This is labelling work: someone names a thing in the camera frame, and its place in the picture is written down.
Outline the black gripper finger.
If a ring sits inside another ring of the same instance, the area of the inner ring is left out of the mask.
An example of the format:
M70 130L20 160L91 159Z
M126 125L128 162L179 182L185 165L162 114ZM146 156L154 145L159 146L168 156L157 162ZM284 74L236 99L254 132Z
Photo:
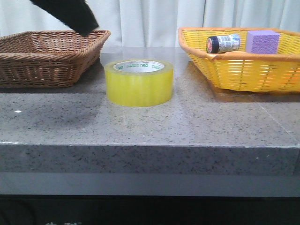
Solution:
M87 36L99 27L91 8L84 0L33 0L32 3L81 36Z

